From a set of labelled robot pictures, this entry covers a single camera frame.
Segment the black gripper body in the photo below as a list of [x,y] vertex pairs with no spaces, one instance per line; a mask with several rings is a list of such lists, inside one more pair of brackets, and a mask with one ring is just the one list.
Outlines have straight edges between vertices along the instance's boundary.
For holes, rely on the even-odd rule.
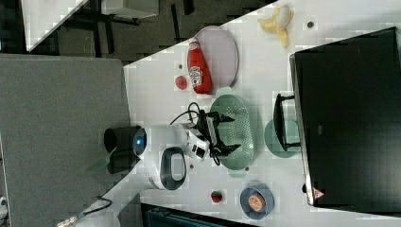
[[221,150],[219,149],[219,136],[218,136],[218,124],[220,122],[219,113],[211,112],[207,113],[204,110],[200,110],[199,120],[197,123],[197,129],[201,135],[209,142],[209,152],[212,155],[220,155]]

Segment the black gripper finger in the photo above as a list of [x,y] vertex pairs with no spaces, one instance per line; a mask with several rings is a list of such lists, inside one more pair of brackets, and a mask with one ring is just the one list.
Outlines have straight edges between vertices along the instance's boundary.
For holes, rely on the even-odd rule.
[[223,122],[233,122],[234,119],[226,114],[219,113],[218,114],[218,123],[223,123]]
[[240,147],[241,147],[240,144],[235,144],[235,145],[218,144],[217,145],[218,156],[228,156]]

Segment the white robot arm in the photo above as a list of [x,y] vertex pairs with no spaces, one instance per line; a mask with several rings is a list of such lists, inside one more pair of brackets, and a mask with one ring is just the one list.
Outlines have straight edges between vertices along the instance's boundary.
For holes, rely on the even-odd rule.
[[57,227],[120,227],[119,213],[141,192],[173,191],[184,184],[186,158],[217,160],[238,149],[238,144],[226,145],[219,138],[218,125],[232,121],[223,113],[200,111],[196,123],[140,129],[132,139],[132,151],[139,161],[130,173],[87,209]]

